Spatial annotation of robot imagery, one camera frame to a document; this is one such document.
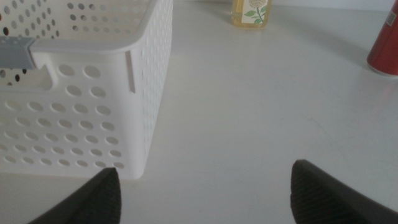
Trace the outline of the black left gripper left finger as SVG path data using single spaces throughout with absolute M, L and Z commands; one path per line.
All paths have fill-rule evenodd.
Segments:
M 70 196 L 32 220 L 36 224 L 119 224 L 121 187 L 115 168 L 105 168 Z

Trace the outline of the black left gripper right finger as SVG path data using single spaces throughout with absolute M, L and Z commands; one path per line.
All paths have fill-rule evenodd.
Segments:
M 292 166 L 290 207 L 296 223 L 397 223 L 397 212 L 348 187 L 307 160 Z

